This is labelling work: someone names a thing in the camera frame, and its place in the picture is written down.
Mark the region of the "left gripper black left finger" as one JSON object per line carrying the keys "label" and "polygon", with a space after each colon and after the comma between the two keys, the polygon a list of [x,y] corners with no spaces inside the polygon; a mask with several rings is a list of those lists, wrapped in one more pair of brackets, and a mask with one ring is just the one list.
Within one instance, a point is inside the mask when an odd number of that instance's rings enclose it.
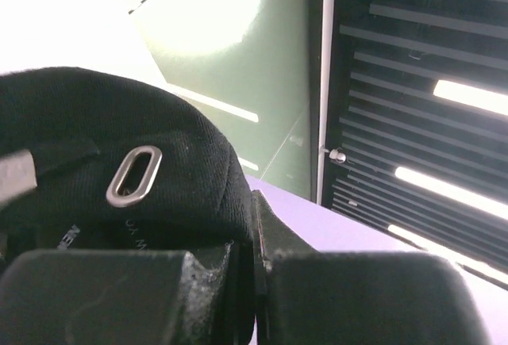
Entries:
{"label": "left gripper black left finger", "polygon": [[34,250],[1,278],[4,344],[247,344],[238,249]]}

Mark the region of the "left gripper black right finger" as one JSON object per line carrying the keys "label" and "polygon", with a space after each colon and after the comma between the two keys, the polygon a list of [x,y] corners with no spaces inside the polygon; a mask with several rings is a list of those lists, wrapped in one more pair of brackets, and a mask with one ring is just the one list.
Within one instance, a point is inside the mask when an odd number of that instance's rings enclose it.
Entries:
{"label": "left gripper black right finger", "polygon": [[252,193],[260,344],[488,344],[460,272],[421,252],[319,252]]}

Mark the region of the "black baseball cap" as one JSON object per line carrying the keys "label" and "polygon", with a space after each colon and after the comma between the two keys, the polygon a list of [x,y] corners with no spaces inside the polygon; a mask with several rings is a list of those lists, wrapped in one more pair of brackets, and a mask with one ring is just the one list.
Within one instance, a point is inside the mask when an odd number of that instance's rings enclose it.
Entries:
{"label": "black baseball cap", "polygon": [[[118,208],[106,191],[125,157],[154,147],[152,188]],[[1,211],[4,264],[58,247],[157,250],[234,242],[252,266],[251,196],[232,144],[191,104],[155,86],[77,67],[1,78],[1,153],[31,153],[37,188]]]}

